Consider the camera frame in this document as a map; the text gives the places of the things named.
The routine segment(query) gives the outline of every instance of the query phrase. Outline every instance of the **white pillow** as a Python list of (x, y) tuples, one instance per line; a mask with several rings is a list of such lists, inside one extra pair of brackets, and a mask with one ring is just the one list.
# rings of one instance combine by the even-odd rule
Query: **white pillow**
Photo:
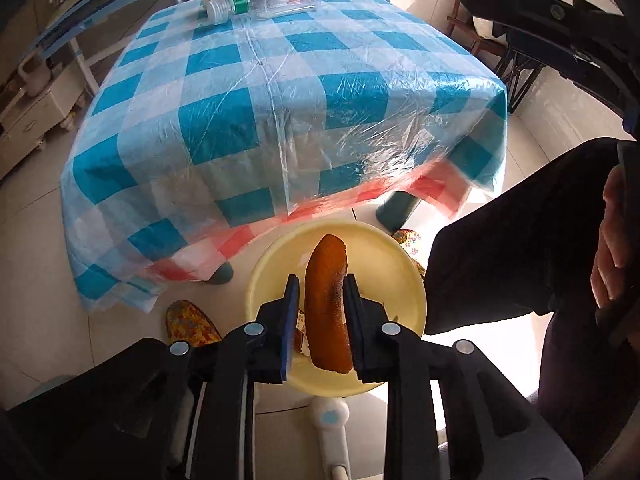
[(497, 41), (504, 46), (507, 45), (507, 39), (503, 34), (500, 38), (495, 38), (492, 34), (494, 28), (494, 22), (490, 22), (489, 20), (483, 20), (482, 18), (476, 18), (474, 16), (474, 27), (476, 28), (476, 32), (481, 38), (486, 38), (488, 40)]

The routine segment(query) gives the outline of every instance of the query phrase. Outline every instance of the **person's hand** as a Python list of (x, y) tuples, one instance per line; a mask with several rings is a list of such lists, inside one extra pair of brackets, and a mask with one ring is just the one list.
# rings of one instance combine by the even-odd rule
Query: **person's hand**
[(631, 246), (626, 236), (622, 214), (625, 189), (622, 166), (615, 166), (604, 185), (604, 218), (600, 224), (598, 250), (591, 271), (591, 288), (600, 308), (622, 295), (625, 269), (631, 258)]

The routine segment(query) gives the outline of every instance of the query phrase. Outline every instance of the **metal bolt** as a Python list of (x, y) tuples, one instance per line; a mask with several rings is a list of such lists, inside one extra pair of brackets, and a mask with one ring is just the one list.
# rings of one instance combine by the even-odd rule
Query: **metal bolt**
[(398, 323), (388, 322), (382, 326), (382, 332), (387, 335), (398, 335), (400, 333), (400, 326)]
[(189, 351), (189, 343), (186, 341), (176, 341), (169, 346), (169, 352), (173, 355), (185, 355)]
[(566, 12), (564, 12), (564, 9), (558, 4), (553, 4), (551, 6), (551, 15), (556, 20), (560, 21), (560, 20), (564, 20), (564, 17), (566, 16)]
[(467, 341), (466, 339), (461, 339), (456, 342), (456, 350), (461, 354), (471, 354), (476, 349), (474, 344), (471, 341)]
[(244, 333), (247, 335), (260, 335), (264, 331), (264, 327), (260, 323), (249, 323), (244, 327)]

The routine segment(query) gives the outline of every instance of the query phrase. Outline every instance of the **green bottle label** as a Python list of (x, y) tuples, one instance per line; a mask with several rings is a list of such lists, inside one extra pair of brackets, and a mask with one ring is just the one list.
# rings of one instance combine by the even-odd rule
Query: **green bottle label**
[(244, 14), (249, 12), (249, 0), (233, 0), (234, 14)]

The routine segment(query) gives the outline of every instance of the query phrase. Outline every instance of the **plastic table cover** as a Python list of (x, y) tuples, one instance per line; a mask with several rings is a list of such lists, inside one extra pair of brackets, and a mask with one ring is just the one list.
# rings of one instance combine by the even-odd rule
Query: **plastic table cover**
[(506, 92), (480, 61), (385, 0), (324, 0), (212, 26), (156, 12), (87, 111), (63, 169), (85, 309), (149, 311), (274, 226), (404, 189), (455, 215), (499, 192)]

